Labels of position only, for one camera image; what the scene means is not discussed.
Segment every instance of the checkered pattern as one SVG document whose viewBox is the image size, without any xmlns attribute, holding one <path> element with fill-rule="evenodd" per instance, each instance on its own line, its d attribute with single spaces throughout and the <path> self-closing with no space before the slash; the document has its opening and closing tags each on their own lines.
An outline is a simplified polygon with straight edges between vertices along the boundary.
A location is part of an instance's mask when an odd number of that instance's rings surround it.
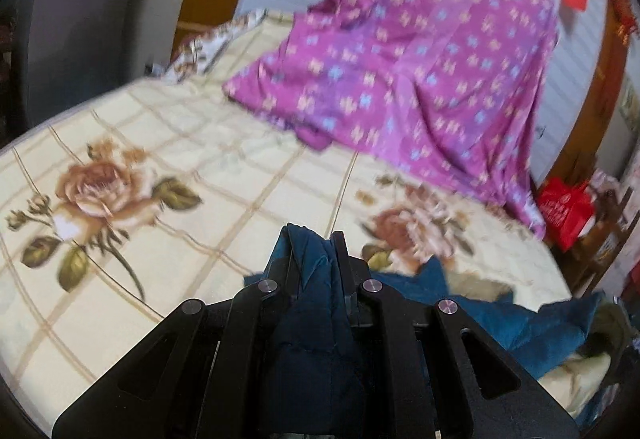
<svg viewBox="0 0 640 439">
<path fill-rule="evenodd" d="M 313 152 L 222 94 L 223 81 L 277 47 L 290 26 L 290 16 L 270 13 L 228 45 L 206 76 L 178 85 L 133 82 L 0 155 L 0 372 L 44 431 L 182 300 L 233 297 L 243 276 L 263 270 L 287 222 L 325 237 L 341 229 L 354 255 L 370 241 L 361 221 L 396 195 L 375 179 L 398 172 L 336 146 Z M 95 250 L 90 273 L 66 293 L 57 270 L 68 245 L 29 269 L 20 256 L 43 231 L 35 225 L 9 231 L 4 224 L 34 193 L 53 197 L 69 165 L 89 161 L 87 143 L 106 136 L 144 147 L 159 176 L 180 178 L 203 200 L 187 212 L 165 210 L 155 226 L 124 243 L 146 303 L 117 260 Z M 362 192 L 372 204 L 358 200 Z M 569 297 L 542 244 L 507 231 L 479 204 L 443 197 L 470 219 L 466 234 L 476 253 L 457 252 L 459 271 L 512 285 L 516 301 L 531 308 Z"/>
</svg>

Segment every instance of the black metal bracket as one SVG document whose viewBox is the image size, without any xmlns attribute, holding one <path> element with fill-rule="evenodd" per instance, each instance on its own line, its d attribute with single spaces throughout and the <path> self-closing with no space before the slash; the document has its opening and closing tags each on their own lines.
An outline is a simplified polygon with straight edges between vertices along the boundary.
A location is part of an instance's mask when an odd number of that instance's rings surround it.
<svg viewBox="0 0 640 439">
<path fill-rule="evenodd" d="M 366 438 L 572 439 L 573 419 L 455 302 L 406 300 L 332 235 L 348 317 L 383 385 Z M 58 419 L 52 439 L 239 439 L 258 430 L 264 347 L 295 303 L 294 257 L 233 300 L 183 302 Z"/>
</svg>

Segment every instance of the bed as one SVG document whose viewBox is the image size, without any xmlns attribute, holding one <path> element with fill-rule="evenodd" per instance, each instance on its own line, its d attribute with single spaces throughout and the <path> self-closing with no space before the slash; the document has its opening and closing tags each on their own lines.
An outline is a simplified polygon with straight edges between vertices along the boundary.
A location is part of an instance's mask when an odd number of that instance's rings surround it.
<svg viewBox="0 0 640 439">
<path fill-rule="evenodd" d="M 45 432 L 182 300 L 233 297 L 287 222 L 343 231 L 372 267 L 390 256 L 370 222 L 406 202 L 414 179 L 340 146 L 318 154 L 222 93 L 291 25 L 267 12 L 220 44 L 206 72 L 134 81 L 0 154 L 0 374 Z M 100 189 L 110 194 L 96 203 Z M 430 192 L 455 226 L 446 268 L 458 292 L 492 281 L 532 310 L 570 297 L 523 226 Z"/>
</svg>

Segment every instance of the purple blanket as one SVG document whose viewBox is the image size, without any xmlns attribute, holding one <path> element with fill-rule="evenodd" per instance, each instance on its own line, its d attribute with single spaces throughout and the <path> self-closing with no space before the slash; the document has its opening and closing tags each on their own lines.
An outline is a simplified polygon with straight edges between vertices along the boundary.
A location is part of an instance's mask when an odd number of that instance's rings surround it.
<svg viewBox="0 0 640 439">
<path fill-rule="evenodd" d="M 324 0 L 225 91 L 314 148 L 367 152 L 541 235 L 528 161 L 555 41 L 551 0 Z"/>
</svg>

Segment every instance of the dark blue cloth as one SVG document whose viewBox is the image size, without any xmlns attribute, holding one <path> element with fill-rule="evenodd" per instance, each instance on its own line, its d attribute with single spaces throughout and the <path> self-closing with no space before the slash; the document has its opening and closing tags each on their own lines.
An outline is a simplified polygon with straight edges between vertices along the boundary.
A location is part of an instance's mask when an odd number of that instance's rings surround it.
<svg viewBox="0 0 640 439">
<path fill-rule="evenodd" d="M 271 254 L 300 265 L 296 302 L 266 351 L 260 429 L 359 437 L 365 410 L 363 362 L 351 334 L 334 248 L 307 228 L 287 225 Z"/>
<path fill-rule="evenodd" d="M 270 433 L 357 436 L 364 419 L 363 362 L 351 335 L 334 248 L 310 229 L 289 224 L 270 264 L 290 251 L 302 285 L 270 340 L 261 428 Z M 424 304 L 453 299 L 536 379 L 584 343 L 601 299 L 594 294 L 556 302 L 537 313 L 512 303 L 470 300 L 450 295 L 438 259 L 412 278 L 372 276 Z M 257 277 L 245 280 L 252 283 Z"/>
</svg>

